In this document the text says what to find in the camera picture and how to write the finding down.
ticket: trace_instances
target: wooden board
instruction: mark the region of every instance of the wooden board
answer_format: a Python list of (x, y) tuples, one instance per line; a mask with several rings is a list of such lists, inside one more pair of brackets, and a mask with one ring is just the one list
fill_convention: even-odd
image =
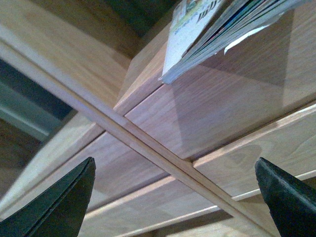
[[(94, 157), (97, 166), (94, 189), (88, 211), (127, 195), (167, 175), (163, 170), (105, 132), (75, 156), (71, 157), (71, 159), (65, 160), (62, 166), (55, 169), (42, 182), (38, 182), (37, 186), (29, 189), (29, 192), (24, 192), (23, 197), (1, 213), (1, 217), (7, 217), (26, 205), (87, 157)], [(34, 167), (35, 165), (30, 165), (28, 169), (34, 169)]]
[(172, 177), (149, 185), (86, 215), (79, 237), (133, 236), (212, 204)]
[(21, 197), (24, 197), (74, 154), (98, 137), (102, 131), (103, 129), (96, 123), (91, 122), (80, 113), (76, 114), (36, 154), (33, 154), (32, 157), (26, 156), (32, 160), (1, 199), (1, 212), (11, 206), (14, 208)]
[(316, 104), (197, 160), (195, 168), (231, 196), (258, 189), (254, 164), (264, 157), (292, 175), (316, 170)]
[(198, 158), (316, 98), (316, 3), (219, 52), (126, 117), (179, 157)]
[(26, 59), (12, 47), (5, 43), (0, 46), (2, 58), (15, 65), (57, 97), (72, 105), (73, 108), (85, 113), (130, 148), (173, 175), (201, 196), (217, 204), (229, 214), (251, 224), (253, 228), (262, 233), (262, 236), (273, 235), (274, 230), (266, 225), (267, 222), (262, 222), (259, 212), (250, 212), (248, 208), (231, 199), (227, 193), (197, 172), (190, 163), (181, 160), (130, 121), (118, 116), (102, 104), (91, 104), (91, 102), (86, 101), (80, 94), (77, 94), (78, 92), (75, 92), (77, 91), (76, 87), (67, 88), (59, 80), (34, 65), (33, 62)]
[[(265, 213), (265, 218), (271, 218), (269, 208), (262, 196), (246, 199), (244, 202), (255, 205)], [(152, 232), (154, 237), (254, 237), (260, 236), (248, 225), (240, 222), (223, 211), (203, 215), (185, 222), (164, 227)]]
[(138, 51), (139, 37), (102, 0), (31, 1), (128, 58)]
[(0, 3), (0, 38), (85, 98), (109, 107), (130, 59), (28, 0)]

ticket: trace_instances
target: wooden panel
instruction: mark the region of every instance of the wooden panel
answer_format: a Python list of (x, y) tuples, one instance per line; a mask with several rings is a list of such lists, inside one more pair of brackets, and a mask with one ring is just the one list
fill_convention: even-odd
[(316, 170), (316, 104), (277, 120), (195, 162), (231, 196), (258, 189), (254, 164), (264, 157), (292, 175)]
[(87, 214), (79, 237), (133, 236), (147, 226), (210, 206), (208, 200), (168, 177)]
[(40, 141), (0, 119), (0, 198), (29, 163)]
[(113, 107), (130, 59), (28, 0), (0, 4), (0, 38), (85, 98)]
[[(245, 199), (261, 209), (265, 213), (265, 218), (271, 218), (269, 208), (264, 203), (262, 196), (257, 195)], [(154, 237), (254, 237), (260, 236), (248, 225), (241, 225), (236, 218), (223, 211), (217, 211), (207, 215), (194, 218), (189, 221), (174, 224), (153, 232)]]
[(147, 133), (140, 130), (126, 118), (114, 113), (108, 107), (104, 107), (102, 104), (90, 104), (72, 90), (75, 88), (67, 88), (56, 78), (53, 78), (12, 49), (12, 47), (5, 43), (1, 43), (0, 47), (0, 56), (2, 58), (15, 65), (15, 67), (41, 86), (51, 91), (57, 97), (62, 98), (66, 103), (72, 105), (73, 108), (86, 114), (110, 134), (173, 175), (201, 196), (217, 204), (229, 214), (251, 224), (253, 228), (262, 233), (262, 236), (271, 236), (273, 230), (269, 225), (266, 225), (266, 222), (260, 220), (259, 212), (250, 212), (248, 208), (231, 199), (217, 185), (197, 172), (191, 163), (181, 160)]
[(169, 26), (165, 27), (131, 61), (115, 110), (125, 115), (155, 91), (161, 82)]
[[(114, 110), (117, 113), (125, 115), (161, 86), (161, 82), (159, 81), (163, 66), (161, 62), (164, 61), (166, 47), (165, 43), (143, 71), (137, 75), (135, 81), (114, 106)], [(132, 61), (131, 66), (133, 67), (134, 65), (137, 65), (137, 62)]]
[(27, 156), (32, 160), (2, 198), (1, 212), (15, 205), (21, 197), (89, 144), (102, 131), (103, 129), (96, 123), (91, 122), (82, 114), (76, 114), (34, 156)]
[(315, 98), (316, 3), (219, 52), (126, 117), (181, 158), (197, 158)]
[(105, 132), (47, 176), (30, 192), (24, 193), (24, 196), (14, 206), (1, 213), (1, 217), (7, 217), (26, 205), (87, 157), (94, 157), (97, 166), (88, 210), (96, 209), (167, 175), (163, 170)]
[(77, 162), (89, 156), (95, 158), (97, 169), (88, 211), (168, 175), (107, 132), (73, 160)]
[(110, 48), (133, 58), (139, 37), (103, 0), (31, 0)]

